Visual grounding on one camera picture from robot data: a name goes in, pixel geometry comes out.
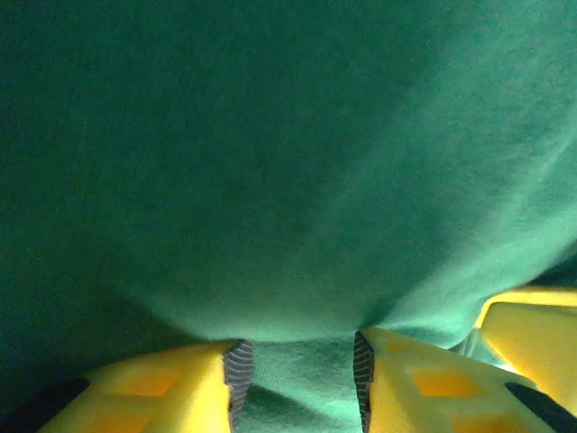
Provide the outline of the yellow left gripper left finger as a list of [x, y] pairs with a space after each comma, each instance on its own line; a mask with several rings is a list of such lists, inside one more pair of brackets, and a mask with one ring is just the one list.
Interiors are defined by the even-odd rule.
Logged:
[[102, 367], [40, 433], [236, 433], [252, 343], [204, 343]]

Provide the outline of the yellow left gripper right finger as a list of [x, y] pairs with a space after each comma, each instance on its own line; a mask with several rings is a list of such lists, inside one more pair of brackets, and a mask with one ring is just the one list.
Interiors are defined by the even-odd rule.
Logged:
[[356, 333], [353, 377], [362, 433], [555, 433], [507, 387], [528, 379], [380, 328]]

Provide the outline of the dark green t-shirt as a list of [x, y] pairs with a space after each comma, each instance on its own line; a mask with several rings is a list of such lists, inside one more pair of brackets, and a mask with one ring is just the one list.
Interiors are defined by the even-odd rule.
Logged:
[[0, 0], [0, 433], [253, 344], [235, 433], [362, 433], [353, 344], [577, 289], [577, 0]]

